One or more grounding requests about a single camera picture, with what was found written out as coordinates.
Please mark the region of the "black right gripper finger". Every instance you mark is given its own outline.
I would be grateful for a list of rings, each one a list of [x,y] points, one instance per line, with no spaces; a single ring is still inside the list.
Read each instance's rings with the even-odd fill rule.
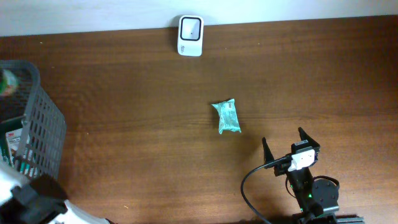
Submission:
[[[303,130],[302,127],[299,127],[299,128],[298,128],[298,132],[299,132],[299,135],[300,135],[300,138],[301,138],[302,141],[307,140],[308,143],[309,143],[311,146],[318,146],[318,143],[317,143],[313,138],[311,138],[311,137]]]
[[[263,151],[264,151],[264,163],[268,164],[268,163],[274,161],[274,156],[269,148],[269,145],[268,145],[265,137],[262,138],[262,146],[263,146]]]

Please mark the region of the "mint green wipes packet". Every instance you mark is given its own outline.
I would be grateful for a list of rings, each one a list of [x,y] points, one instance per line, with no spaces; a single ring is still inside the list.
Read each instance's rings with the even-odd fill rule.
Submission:
[[[219,116],[219,134],[223,131],[241,132],[234,99],[212,104],[212,107]]]

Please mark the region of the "green 3M wipes pack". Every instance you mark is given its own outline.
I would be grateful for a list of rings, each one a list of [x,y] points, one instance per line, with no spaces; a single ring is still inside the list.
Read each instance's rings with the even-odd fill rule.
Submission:
[[[38,170],[30,165],[30,162],[35,162],[36,155],[26,148],[23,155],[17,157],[22,130],[22,118],[14,118],[1,123],[1,158],[21,174],[34,177]]]

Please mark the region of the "green lid jar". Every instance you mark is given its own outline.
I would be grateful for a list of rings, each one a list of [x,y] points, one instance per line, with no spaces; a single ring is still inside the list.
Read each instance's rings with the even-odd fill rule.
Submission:
[[[6,69],[1,69],[1,97],[11,96],[19,87],[16,75]]]

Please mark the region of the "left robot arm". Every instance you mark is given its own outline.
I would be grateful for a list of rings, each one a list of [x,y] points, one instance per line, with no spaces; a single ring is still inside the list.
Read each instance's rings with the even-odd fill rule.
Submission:
[[[1,223],[111,224],[69,201],[66,191],[51,176],[33,179],[1,162]]]

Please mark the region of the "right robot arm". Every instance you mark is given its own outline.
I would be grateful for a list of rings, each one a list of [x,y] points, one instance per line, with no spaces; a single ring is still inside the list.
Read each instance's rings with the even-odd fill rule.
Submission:
[[[320,144],[302,128],[298,128],[300,141],[291,145],[291,152],[279,159],[274,158],[262,138],[264,164],[273,168],[274,175],[286,176],[285,185],[290,186],[300,207],[300,213],[290,217],[277,217],[271,223],[288,224],[364,224],[363,217],[356,215],[337,216],[340,183],[325,175],[313,176],[310,167],[318,161]]]

